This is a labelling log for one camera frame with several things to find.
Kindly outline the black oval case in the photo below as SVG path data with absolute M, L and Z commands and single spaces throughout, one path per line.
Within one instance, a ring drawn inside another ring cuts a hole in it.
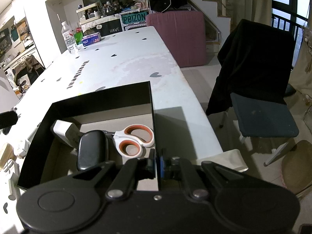
M 83 171 L 108 160 L 108 138 L 102 130 L 92 130 L 80 139 L 77 169 Z

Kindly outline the black cardboard box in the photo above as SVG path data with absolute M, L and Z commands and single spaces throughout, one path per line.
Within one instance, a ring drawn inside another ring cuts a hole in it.
M 155 146 L 151 84 L 133 83 L 53 103 L 17 181 L 36 185 L 112 160 L 145 157 Z

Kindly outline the beige power bank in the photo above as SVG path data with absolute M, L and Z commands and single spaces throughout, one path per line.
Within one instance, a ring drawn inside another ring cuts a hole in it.
M 0 170 L 3 170 L 5 167 L 5 164 L 9 160 L 16 160 L 16 156 L 14 155 L 14 148 L 11 144 L 1 144 L 0 148 Z

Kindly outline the orange white scissors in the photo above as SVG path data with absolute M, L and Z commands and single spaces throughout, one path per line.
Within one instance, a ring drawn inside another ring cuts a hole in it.
M 149 140 L 145 141 L 137 135 L 132 135 L 131 132 L 134 130 L 143 130 L 147 132 L 150 136 Z M 122 157 L 127 159 L 134 159 L 141 157 L 143 155 L 144 148 L 151 148 L 155 144 L 154 132 L 148 126 L 142 124 L 132 124 L 125 127 L 123 130 L 116 132 L 109 132 L 104 130 L 106 136 L 112 138 L 114 146 L 118 153 Z M 136 148 L 135 153 L 128 153 L 126 148 L 128 146 L 134 146 Z

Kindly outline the white power adapter in box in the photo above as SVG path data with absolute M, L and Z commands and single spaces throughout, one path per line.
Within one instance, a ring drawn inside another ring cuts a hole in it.
M 51 131 L 63 143 L 75 149 L 79 148 L 82 133 L 74 123 L 56 120 L 51 126 Z

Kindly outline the black office chair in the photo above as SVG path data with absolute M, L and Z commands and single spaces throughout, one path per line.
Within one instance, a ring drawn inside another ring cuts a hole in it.
M 221 70 L 206 115 L 233 108 L 241 139 L 298 136 L 284 101 L 294 49 L 291 32 L 240 20 L 217 55 Z

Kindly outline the white tablecloth with hearts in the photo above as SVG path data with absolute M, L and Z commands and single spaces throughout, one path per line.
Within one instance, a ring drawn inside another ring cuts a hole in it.
M 149 81 L 161 146 L 189 159 L 222 148 L 198 99 L 154 27 L 106 36 L 74 54 L 58 56 L 13 107 L 18 122 L 1 142 L 28 137 L 52 103 L 95 90 Z

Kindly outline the brown round stool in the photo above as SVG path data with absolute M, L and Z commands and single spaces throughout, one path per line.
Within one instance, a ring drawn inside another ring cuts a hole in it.
M 311 190 L 311 143 L 298 142 L 281 164 L 283 185 L 298 197 Z

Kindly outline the blue tissue box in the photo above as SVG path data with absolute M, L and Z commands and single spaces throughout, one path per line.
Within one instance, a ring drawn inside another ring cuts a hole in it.
M 100 32 L 89 34 L 82 38 L 82 44 L 84 47 L 87 47 L 91 44 L 97 43 L 101 40 Z

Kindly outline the green plastic bag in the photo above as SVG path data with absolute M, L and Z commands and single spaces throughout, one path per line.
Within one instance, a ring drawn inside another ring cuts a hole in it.
M 77 27 L 74 30 L 74 38 L 75 38 L 75 41 L 76 41 L 77 45 L 82 44 L 83 31 L 82 31 L 82 29 L 80 27 Z

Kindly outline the clear water bottle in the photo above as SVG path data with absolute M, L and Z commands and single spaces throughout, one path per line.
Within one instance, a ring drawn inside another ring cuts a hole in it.
M 65 44 L 69 53 L 77 52 L 78 47 L 77 47 L 76 40 L 74 38 L 74 33 L 73 33 L 72 28 L 67 24 L 66 21 L 63 21 L 61 25 L 62 25 L 61 33 L 62 33 L 63 39 L 65 41 Z

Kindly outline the white shelf rack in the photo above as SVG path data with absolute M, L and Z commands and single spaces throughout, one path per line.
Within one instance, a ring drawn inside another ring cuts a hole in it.
M 76 11 L 76 13 L 78 15 L 79 24 L 81 26 L 94 20 L 100 19 L 103 15 L 101 2 L 96 2 L 85 7 L 81 7 Z

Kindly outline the staircase with railing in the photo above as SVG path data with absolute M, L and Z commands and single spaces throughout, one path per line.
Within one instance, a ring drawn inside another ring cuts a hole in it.
M 188 0 L 197 11 L 203 12 L 206 43 L 220 48 L 230 34 L 231 18 L 226 6 L 219 0 Z

